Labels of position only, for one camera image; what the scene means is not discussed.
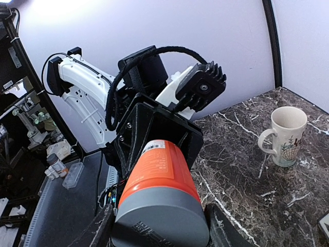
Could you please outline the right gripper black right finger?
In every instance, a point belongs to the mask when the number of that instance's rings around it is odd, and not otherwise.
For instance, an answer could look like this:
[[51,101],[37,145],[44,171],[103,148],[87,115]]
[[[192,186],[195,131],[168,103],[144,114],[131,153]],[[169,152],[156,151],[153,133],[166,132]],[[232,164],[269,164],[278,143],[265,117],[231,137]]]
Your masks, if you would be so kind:
[[209,228],[207,246],[243,247],[252,246],[231,224],[221,209],[214,203],[207,204],[204,214]]

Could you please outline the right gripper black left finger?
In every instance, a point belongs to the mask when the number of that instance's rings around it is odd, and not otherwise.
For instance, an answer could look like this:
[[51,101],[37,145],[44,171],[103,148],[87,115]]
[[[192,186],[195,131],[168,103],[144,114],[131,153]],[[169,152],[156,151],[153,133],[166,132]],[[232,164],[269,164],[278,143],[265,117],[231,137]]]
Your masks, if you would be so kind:
[[109,246],[114,221],[113,206],[107,204],[69,246]]

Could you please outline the red pill bottle grey lid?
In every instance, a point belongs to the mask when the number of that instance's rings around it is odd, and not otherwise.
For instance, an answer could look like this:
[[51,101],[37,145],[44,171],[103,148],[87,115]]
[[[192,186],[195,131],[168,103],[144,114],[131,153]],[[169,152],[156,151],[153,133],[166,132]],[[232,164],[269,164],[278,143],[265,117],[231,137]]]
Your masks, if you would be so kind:
[[209,228],[181,150],[156,139],[144,147],[119,201],[114,246],[207,246]]

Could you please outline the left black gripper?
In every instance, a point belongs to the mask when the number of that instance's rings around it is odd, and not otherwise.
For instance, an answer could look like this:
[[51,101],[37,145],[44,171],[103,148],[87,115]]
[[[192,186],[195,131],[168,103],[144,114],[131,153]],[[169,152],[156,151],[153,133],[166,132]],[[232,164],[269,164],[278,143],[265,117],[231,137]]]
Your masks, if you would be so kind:
[[163,139],[174,143],[191,169],[202,146],[201,129],[152,98],[138,93],[130,103],[117,128],[114,146],[121,176],[128,178],[146,144]]

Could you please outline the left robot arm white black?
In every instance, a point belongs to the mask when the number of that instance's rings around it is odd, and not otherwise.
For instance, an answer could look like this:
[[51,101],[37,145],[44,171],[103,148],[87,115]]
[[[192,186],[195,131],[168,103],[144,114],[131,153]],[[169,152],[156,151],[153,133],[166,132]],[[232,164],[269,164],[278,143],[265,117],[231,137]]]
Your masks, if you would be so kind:
[[111,76],[86,62],[79,47],[48,57],[42,82],[81,118],[106,162],[127,178],[149,141],[173,142],[192,167],[203,145],[203,135],[191,118],[202,100],[194,93],[189,74],[177,72],[167,82],[160,55],[180,52],[202,58],[184,47],[154,46],[120,61]]

